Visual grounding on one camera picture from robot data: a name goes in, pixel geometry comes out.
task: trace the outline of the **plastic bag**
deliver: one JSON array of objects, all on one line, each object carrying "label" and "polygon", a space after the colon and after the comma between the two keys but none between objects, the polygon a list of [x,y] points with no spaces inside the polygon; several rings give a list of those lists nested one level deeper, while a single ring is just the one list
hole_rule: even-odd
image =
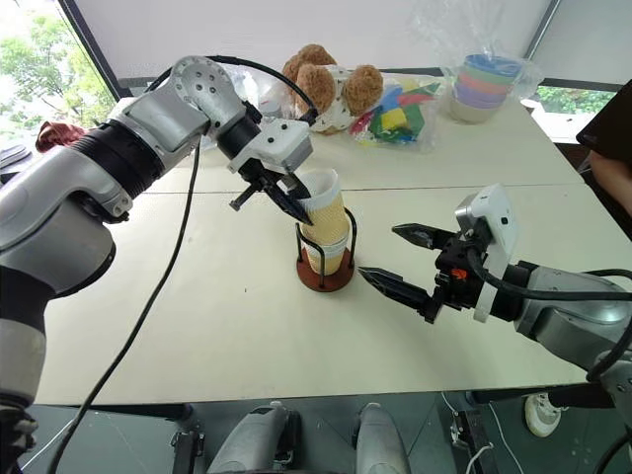
[{"label": "plastic bag", "polygon": [[431,76],[385,75],[378,104],[349,128],[364,145],[435,145],[435,116],[442,81]]},{"label": "plastic bag", "polygon": [[290,94],[289,88],[281,82],[273,84],[262,95],[260,112],[264,118],[298,119],[301,116],[301,113],[295,106],[294,98]]},{"label": "plastic bag", "polygon": [[256,69],[249,69],[234,64],[221,64],[230,81],[233,83],[235,93],[242,101],[248,101],[253,106],[259,106],[262,89],[266,87],[267,77]]},{"label": "plastic bag", "polygon": [[544,79],[531,61],[507,53],[497,38],[503,0],[420,1],[410,29],[441,61],[451,87],[451,114],[460,120],[490,118],[507,98],[526,99]]}]

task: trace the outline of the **window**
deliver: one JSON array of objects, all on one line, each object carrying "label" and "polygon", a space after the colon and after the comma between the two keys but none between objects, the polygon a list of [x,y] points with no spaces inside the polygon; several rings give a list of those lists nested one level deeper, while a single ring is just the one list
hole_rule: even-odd
[{"label": "window", "polygon": [[540,86],[532,116],[552,141],[576,143],[575,135],[614,97],[614,92]]},{"label": "window", "polygon": [[0,17],[1,144],[32,145],[44,120],[94,126],[114,104],[55,2],[5,2]]}]

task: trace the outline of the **white wall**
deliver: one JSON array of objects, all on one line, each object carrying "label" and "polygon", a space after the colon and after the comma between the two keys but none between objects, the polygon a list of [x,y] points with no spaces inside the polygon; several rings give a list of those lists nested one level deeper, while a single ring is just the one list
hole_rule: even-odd
[{"label": "white wall", "polygon": [[632,0],[562,0],[533,60],[546,77],[632,79]]},{"label": "white wall", "polygon": [[[119,79],[156,76],[187,54],[239,55],[281,68],[310,42],[323,44],[349,67],[440,65],[429,45],[414,44],[407,34],[416,0],[76,3]],[[498,33],[508,52],[524,54],[547,5],[548,0],[507,0]]]}]

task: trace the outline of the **red cloth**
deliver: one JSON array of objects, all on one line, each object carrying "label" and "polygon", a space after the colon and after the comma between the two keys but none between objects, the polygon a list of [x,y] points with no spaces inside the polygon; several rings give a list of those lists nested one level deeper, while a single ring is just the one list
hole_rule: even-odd
[{"label": "red cloth", "polygon": [[86,128],[60,121],[45,121],[39,128],[36,149],[39,153],[48,151],[55,145],[69,145],[88,132]]}]

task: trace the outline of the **wooden base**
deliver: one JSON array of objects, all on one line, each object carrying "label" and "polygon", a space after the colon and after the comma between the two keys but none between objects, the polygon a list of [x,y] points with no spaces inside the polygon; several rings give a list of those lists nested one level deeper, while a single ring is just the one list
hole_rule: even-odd
[{"label": "wooden base", "polygon": [[349,249],[345,249],[345,254],[343,255],[343,260],[340,263],[338,271],[334,274],[325,276],[322,286],[320,285],[320,275],[315,273],[309,266],[307,251],[305,249],[301,250],[301,257],[302,262],[296,261],[296,272],[303,284],[314,291],[324,293],[336,291],[349,283],[354,276],[354,267],[349,268],[349,261],[351,259],[351,252]]}]

